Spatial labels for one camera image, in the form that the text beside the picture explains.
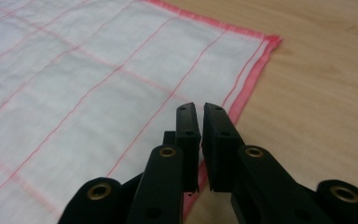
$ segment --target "table surface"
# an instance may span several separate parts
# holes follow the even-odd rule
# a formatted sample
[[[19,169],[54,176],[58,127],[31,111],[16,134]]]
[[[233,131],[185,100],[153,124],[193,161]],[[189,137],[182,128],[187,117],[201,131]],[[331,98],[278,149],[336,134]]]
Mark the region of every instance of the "table surface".
[[[236,127],[300,184],[358,187],[358,1],[165,0],[197,14],[280,35]],[[186,223],[237,223],[229,194],[200,194]]]

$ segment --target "dish towel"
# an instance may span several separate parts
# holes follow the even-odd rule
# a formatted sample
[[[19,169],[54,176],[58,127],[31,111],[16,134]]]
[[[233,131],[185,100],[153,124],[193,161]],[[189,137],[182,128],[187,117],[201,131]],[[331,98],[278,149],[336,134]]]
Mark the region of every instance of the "dish towel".
[[[236,122],[280,42],[157,0],[0,0],[0,223],[56,223],[87,181],[140,174],[179,105]]]

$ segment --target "screw hole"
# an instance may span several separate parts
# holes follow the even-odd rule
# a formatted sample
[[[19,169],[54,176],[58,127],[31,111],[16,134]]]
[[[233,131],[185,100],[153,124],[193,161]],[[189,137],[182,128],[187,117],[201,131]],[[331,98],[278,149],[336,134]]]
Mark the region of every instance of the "screw hole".
[[[105,182],[92,186],[87,192],[89,199],[96,201],[108,196],[112,191],[112,187]]]
[[[157,219],[161,216],[161,210],[157,207],[151,207],[146,210],[146,217],[150,219]]]
[[[305,210],[302,210],[302,209],[296,209],[295,215],[303,221],[311,221],[312,220],[312,216],[310,215],[310,213]]]
[[[159,155],[162,157],[172,157],[176,154],[175,149],[171,147],[165,147],[159,150]]]
[[[330,192],[345,203],[358,203],[358,195],[350,189],[332,186]]]
[[[262,150],[254,147],[246,148],[245,152],[251,157],[262,157],[264,155]]]

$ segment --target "red border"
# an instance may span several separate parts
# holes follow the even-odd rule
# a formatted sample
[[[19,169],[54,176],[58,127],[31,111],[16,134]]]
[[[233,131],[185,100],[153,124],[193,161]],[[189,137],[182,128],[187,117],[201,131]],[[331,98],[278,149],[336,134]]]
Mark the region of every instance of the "red border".
[[[231,32],[234,32],[237,34],[247,35],[247,36],[256,37],[256,38],[266,38],[267,37],[265,34],[263,34],[261,32],[257,32],[257,31],[251,30],[251,29],[246,29],[246,28],[232,25],[232,24],[229,24],[226,22],[217,21],[217,20],[209,18],[209,17],[200,16],[193,12],[181,9],[179,7],[169,5],[169,4],[167,4],[165,2],[161,2],[159,0],[142,0],[142,2],[147,2],[147,3],[150,3],[157,7],[165,8],[173,13],[179,14],[181,17],[186,17],[193,21],[201,21],[201,22],[207,23],[209,25],[212,25],[214,27],[228,30],[228,31],[231,31]]]
[[[258,80],[258,77],[261,74],[261,71],[266,66],[269,61],[270,53],[276,49],[282,42],[282,40],[275,35],[268,36],[266,38],[269,43],[264,49],[263,55],[259,58],[257,63],[255,63],[252,68],[249,76],[246,78],[245,83],[242,87],[240,94],[235,99],[234,103],[231,105],[231,108],[228,110],[228,115],[231,118],[231,121],[236,124],[240,118],[243,108],[248,103],[248,100],[255,88],[255,83]]]
[[[231,105],[230,109],[228,110],[229,117],[231,118],[233,123],[236,124],[238,119],[240,118],[241,111],[245,107],[246,103],[249,100],[251,93],[253,92],[255,83],[256,83],[258,77],[260,76],[261,71],[266,66],[267,62],[269,61],[270,53],[281,44],[282,39],[277,35],[264,35],[261,32],[257,32],[254,30],[240,27],[240,26],[235,26],[235,25],[228,24],[225,22],[217,21],[212,18],[200,16],[200,15],[197,15],[190,11],[183,10],[179,7],[175,7],[175,6],[169,5],[167,3],[161,2],[159,0],[142,0],[142,2],[150,3],[157,7],[162,7],[162,8],[167,9],[173,13],[178,14],[181,17],[185,17],[185,18],[191,19],[193,21],[200,21],[205,24],[212,25],[213,27],[221,28],[221,29],[233,32],[233,33],[240,34],[240,35],[246,35],[246,36],[250,36],[250,37],[260,38],[264,41],[269,42],[268,45],[266,46],[266,48],[264,49],[263,55],[260,57],[260,59],[254,65],[251,72],[249,73],[249,76],[246,78],[240,94],[237,96],[237,98]],[[199,170],[200,190],[204,189],[207,179],[208,179],[208,176],[207,176],[207,172],[206,172],[205,161],[202,161],[202,163],[200,164],[200,170]],[[199,197],[199,194],[192,194],[192,195],[186,194],[184,196],[184,211],[183,211],[184,219],[187,218],[187,216],[191,210],[191,207],[193,206],[194,202],[198,199],[198,197]]]

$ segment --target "red grid line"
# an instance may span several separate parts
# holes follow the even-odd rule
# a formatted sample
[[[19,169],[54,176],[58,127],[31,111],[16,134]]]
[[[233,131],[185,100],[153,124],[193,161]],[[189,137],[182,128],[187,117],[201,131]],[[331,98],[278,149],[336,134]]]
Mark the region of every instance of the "red grid line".
[[[9,178],[0,185],[0,189],[9,181],[11,180],[15,175],[17,175],[17,172],[25,165],[25,163],[27,163],[33,156],[34,154],[36,154],[42,147],[43,145],[46,144],[46,142],[49,140],[49,138],[55,134],[60,128],[61,126],[69,119],[69,117],[71,117],[71,115],[78,109],[78,107],[84,102],[84,100],[90,95],[90,93],[96,89],[98,89],[101,85],[104,84],[104,82],[106,80],[108,80],[110,77],[113,76],[113,74],[118,71],[128,60],[131,59],[131,57],[138,52],[153,36],[155,36],[161,29],[163,26],[165,26],[169,21],[171,21],[172,19],[174,19],[176,17],[172,17],[169,18],[168,20],[166,20],[164,23],[161,24],[161,26],[156,30],[155,33],[153,33],[151,36],[149,36],[146,41],[138,47],[138,49],[136,49],[133,54],[118,68],[116,68],[115,70],[113,70],[106,78],[104,78],[102,81],[100,81],[99,83],[97,83],[95,86],[93,86],[90,90],[88,90],[86,92],[86,94],[84,94],[80,100],[77,102],[77,104],[74,106],[74,108],[72,108],[71,111],[69,111],[69,113],[59,122],[59,124],[48,134],[48,136],[38,145],[38,147],[25,159],[25,161],[22,162],[22,164],[17,167],[16,170],[14,170],[14,172],[11,173],[11,175],[9,176]]]
[[[228,116],[234,123],[238,121],[241,111],[246,106],[255,86],[255,83],[257,82],[257,78],[260,76],[262,69],[269,61],[270,53],[282,42],[282,40],[278,36],[269,36],[267,41],[268,43],[264,48],[263,54],[253,65],[251,72],[249,73],[245,83],[242,86],[241,92],[238,94],[228,111]]]
[[[24,7],[26,7],[26,6],[28,6],[28,5],[29,5],[30,3],[32,3],[33,1],[34,1],[34,0],[30,0],[30,1],[28,1],[27,3],[25,3],[24,5],[22,5],[21,7],[18,7],[18,8],[16,8],[16,9],[13,9],[13,10],[9,11],[8,13],[5,13],[5,15],[3,15],[3,16],[0,17],[0,20],[2,20],[2,19],[5,18],[5,17],[8,17],[10,13],[13,13],[13,12],[15,12],[15,11],[17,11],[17,10],[20,10],[20,9],[22,9],[22,8],[24,8]]]
[[[252,57],[246,62],[246,64],[243,66],[243,68],[241,69],[241,71],[238,73],[237,75],[237,79],[235,80],[235,84],[232,87],[231,91],[229,92],[229,94],[226,96],[226,99],[223,101],[222,106],[225,106],[228,98],[231,96],[232,92],[234,92],[234,90],[237,88],[237,86],[239,85],[240,82],[240,78],[242,76],[242,73],[245,71],[246,67],[248,66],[249,62],[255,57],[255,55],[257,54],[257,52],[260,50],[261,46],[263,45],[264,40],[261,41],[261,43],[258,45],[257,50],[253,53]]]
[[[6,175],[10,175],[12,170],[8,168],[3,162],[0,161],[0,171]],[[20,183],[21,187],[25,189],[33,198],[35,198],[40,204],[42,204],[53,216],[57,219],[61,216],[61,211],[56,208],[49,200],[46,199],[42,194],[37,192],[31,187],[24,179],[20,176],[16,176],[16,181]]]
[[[30,36],[30,35],[36,33],[37,31],[40,31],[40,30],[42,29],[42,27],[47,26],[47,25],[49,25],[50,23],[56,21],[59,17],[61,17],[62,15],[64,15],[65,13],[67,13],[68,11],[70,11],[70,10],[76,8],[76,7],[80,7],[81,5],[83,5],[84,3],[86,3],[87,1],[89,1],[89,0],[84,0],[83,2],[79,3],[78,5],[76,5],[76,6],[74,6],[74,7],[67,8],[67,9],[66,9],[64,12],[62,12],[60,15],[58,15],[57,17],[55,17],[54,19],[52,19],[51,21],[49,21],[48,23],[46,23],[46,24],[44,24],[44,25],[42,25],[42,26],[33,25],[33,27],[36,27],[36,30],[34,30],[34,31],[32,31],[31,33],[29,33],[29,34],[23,36],[22,39],[21,39],[17,44],[13,45],[13,46],[10,47],[8,50],[2,52],[2,53],[0,54],[0,60],[1,60],[5,55],[7,55],[9,52],[11,52],[13,49],[15,49],[17,46],[19,46],[21,43],[23,43],[23,42],[28,38],[28,36]],[[26,19],[22,19],[21,17],[15,16],[12,12],[7,11],[7,10],[5,10],[4,8],[1,8],[1,7],[0,7],[0,11],[3,11],[3,12],[6,13],[8,16],[11,16],[11,17],[20,19],[21,21],[26,21]]]
[[[254,56],[256,55],[256,53],[259,51],[260,47],[262,46],[264,40],[260,43],[260,45],[258,46],[257,50],[255,51],[255,53],[252,55],[252,57],[245,63],[244,67],[241,69],[241,71],[239,72],[239,74],[237,75],[237,79],[236,82],[234,83],[234,86],[232,87],[232,90],[228,93],[228,95],[226,96],[226,99],[224,100],[224,102],[221,104],[222,107],[224,107],[224,104],[226,103],[227,98],[232,94],[232,92],[234,91],[234,89],[237,87],[238,83],[239,83],[239,79],[241,74],[243,73],[243,71],[245,70],[245,67],[248,65],[248,63],[254,58]],[[205,161],[202,161],[202,163],[199,166],[199,185],[200,188],[203,189],[203,187],[206,184],[206,181],[208,179],[208,173],[206,171],[206,167],[205,167]],[[192,207],[192,204],[197,200],[198,195],[191,195],[191,196],[187,196],[185,195],[184,198],[184,217],[186,218],[187,215],[190,212],[190,209]]]
[[[173,91],[170,93],[170,95],[168,96],[168,98],[164,101],[164,103],[161,105],[161,107],[158,109],[158,111],[150,118],[150,120],[146,123],[146,125],[143,127],[143,129],[135,136],[135,138],[133,139],[133,141],[130,143],[130,145],[126,148],[126,150],[124,150],[124,152],[121,154],[120,158],[118,158],[117,162],[115,163],[115,165],[112,167],[112,169],[109,171],[109,173],[107,174],[106,177],[110,176],[115,169],[118,167],[118,164],[121,162],[121,160],[124,158],[124,156],[127,154],[127,152],[132,148],[132,146],[135,144],[135,142],[138,140],[138,138],[142,135],[142,133],[145,131],[145,129],[147,128],[147,126],[149,126],[149,124],[152,122],[152,120],[157,116],[157,114],[161,111],[162,107],[164,107],[167,102],[171,99],[171,97],[173,96],[173,94],[176,92],[176,90],[179,88],[180,85],[182,85],[183,81],[185,80],[185,78],[188,76],[188,74],[190,74],[190,72],[196,67],[196,65],[198,64],[198,62],[200,61],[200,58],[202,57],[202,55],[204,54],[204,52],[212,45],[214,44],[218,39],[220,39],[220,37],[225,34],[226,31],[224,31],[223,33],[220,34],[220,36],[218,36],[213,42],[211,42],[199,55],[199,57],[197,58],[197,60],[193,63],[193,65],[190,67],[190,69],[187,71],[187,73],[182,77],[182,79],[179,81],[179,83],[176,85],[175,89],[173,89]]]
[[[43,72],[47,67],[49,67],[50,65],[52,65],[53,63],[55,63],[57,60],[59,60],[63,55],[69,53],[70,51],[74,50],[73,49],[68,49],[64,52],[62,52],[61,54],[57,55],[53,60],[51,60],[48,64],[46,64],[41,70],[39,70],[38,72],[36,72],[36,74],[34,74],[32,77],[28,78],[28,80],[26,80],[25,82],[23,82],[15,91],[13,91],[9,97],[6,98],[6,100],[0,104],[0,110],[2,110],[5,105],[7,105],[20,91],[22,91],[25,86],[27,86],[29,83],[31,83],[34,78],[36,77],[37,74]]]
[[[125,8],[127,8],[131,3],[129,3],[129,4],[127,4],[125,7],[123,7],[123,8],[117,13],[117,15],[120,14],[120,13],[121,13]],[[7,105],[7,103],[8,103],[9,101],[11,101],[11,99],[13,99],[14,96],[17,95],[28,83],[30,83],[38,73],[42,72],[42,71],[43,71],[44,69],[46,69],[49,65],[51,65],[52,63],[54,63],[55,61],[57,61],[59,58],[61,58],[61,56],[65,55],[65,54],[68,54],[69,52],[71,52],[71,51],[73,51],[73,50],[75,50],[75,49],[79,49],[81,45],[83,45],[83,44],[84,44],[87,40],[89,40],[93,35],[95,35],[96,33],[98,33],[98,32],[103,28],[103,26],[106,25],[106,24],[109,22],[109,21],[107,21],[107,22],[105,22],[103,25],[101,25],[101,26],[99,27],[99,29],[95,30],[85,41],[83,41],[83,42],[80,43],[79,45],[75,45],[75,44],[71,43],[70,41],[65,40],[64,38],[61,38],[60,36],[58,36],[58,35],[56,35],[56,34],[50,32],[50,31],[48,31],[48,30],[45,30],[45,29],[42,28],[42,27],[36,26],[35,24],[33,24],[33,23],[27,21],[26,19],[23,19],[23,20],[24,20],[25,22],[27,22],[28,24],[32,25],[33,27],[36,27],[37,30],[40,30],[40,31],[43,31],[43,32],[45,32],[45,33],[48,33],[48,34],[50,34],[50,35],[55,36],[56,38],[60,39],[61,41],[65,42],[66,44],[68,44],[69,46],[71,46],[72,48],[69,49],[69,50],[67,50],[67,51],[65,51],[65,52],[63,52],[63,53],[61,53],[61,54],[59,54],[59,55],[58,55],[57,57],[55,57],[52,61],[50,61],[47,65],[45,65],[45,66],[42,68],[42,70],[38,71],[35,75],[33,75],[33,76],[32,76],[30,79],[28,79],[25,83],[21,84],[14,92],[12,92],[12,93],[9,95],[9,97],[8,97],[2,104],[0,104],[0,110],[3,109],[3,107],[4,107],[5,105]]]
[[[101,24],[98,29],[96,29],[88,38],[86,38],[85,40],[83,40],[83,41],[82,41],[80,44],[78,44],[78,45],[72,43],[71,41],[69,41],[69,40],[67,40],[67,39],[65,39],[65,38],[63,38],[63,37],[61,37],[61,36],[59,36],[59,35],[57,35],[57,34],[55,34],[54,32],[51,32],[51,31],[49,31],[49,30],[46,30],[46,29],[44,29],[43,27],[37,26],[37,25],[31,23],[30,21],[28,21],[28,20],[22,18],[22,17],[18,17],[18,16],[15,16],[15,15],[12,15],[12,16],[15,17],[15,18],[17,18],[17,19],[19,19],[19,20],[22,20],[22,21],[26,22],[27,24],[29,24],[29,25],[33,26],[34,28],[36,28],[37,30],[35,30],[35,32],[36,32],[36,31],[42,31],[42,32],[45,32],[45,33],[47,33],[47,34],[49,34],[49,35],[53,35],[54,37],[58,38],[59,40],[61,40],[61,41],[64,42],[65,44],[71,46],[72,49],[67,50],[66,53],[69,53],[69,52],[71,52],[72,50],[77,49],[78,51],[80,51],[80,52],[86,54],[89,58],[91,58],[92,60],[94,60],[94,61],[96,61],[96,62],[98,62],[98,63],[105,64],[105,65],[107,65],[107,66],[109,66],[109,67],[111,67],[111,68],[117,68],[118,65],[112,64],[112,63],[110,63],[110,62],[108,62],[108,61],[106,61],[106,60],[104,60],[104,59],[102,59],[102,58],[100,58],[100,57],[98,57],[98,56],[96,56],[96,55],[94,55],[94,54],[88,52],[87,50],[81,48],[81,46],[84,45],[89,39],[91,39],[96,33],[98,33],[100,30],[102,30],[102,29],[104,28],[104,26],[105,26],[108,22],[110,22],[111,20],[113,20],[116,16],[118,16],[122,11],[124,11],[127,7],[129,7],[129,6],[130,6],[132,3],[134,3],[134,2],[137,2],[137,1],[132,1],[132,2],[128,3],[128,4],[127,4],[125,7],[123,7],[113,18],[111,18],[111,19],[109,19],[108,21],[106,21],[106,22],[104,22],[103,24]],[[150,80],[147,80],[147,79],[145,79],[145,78],[141,78],[141,76],[135,75],[135,74],[133,74],[132,72],[130,72],[129,70],[124,70],[124,69],[121,69],[121,70],[122,70],[123,72],[125,72],[126,74],[128,74],[128,75],[130,75],[130,76],[132,76],[132,77],[134,77],[134,78],[136,78],[136,79],[138,79],[138,80],[140,80],[141,82],[145,83],[146,85],[149,85],[149,86],[151,86],[151,87],[160,89],[161,91],[167,91],[166,88],[163,88],[163,87],[159,86],[157,83],[154,83],[154,82],[152,82],[152,81],[150,81]],[[16,94],[18,94],[18,92],[20,92],[20,91],[24,88],[24,86],[25,86],[26,84],[28,84],[30,81],[31,81],[31,80],[26,81],[26,83],[24,83],[24,84],[22,84],[20,87],[18,87],[18,88],[15,90],[15,92],[13,92],[12,94],[10,94],[10,96],[0,105],[0,110],[1,110],[12,98],[14,98],[14,96],[15,96]],[[185,97],[183,97],[183,96],[180,96],[180,95],[175,94],[174,97],[177,98],[177,99],[179,99],[179,100],[188,102],[188,100],[187,100]]]

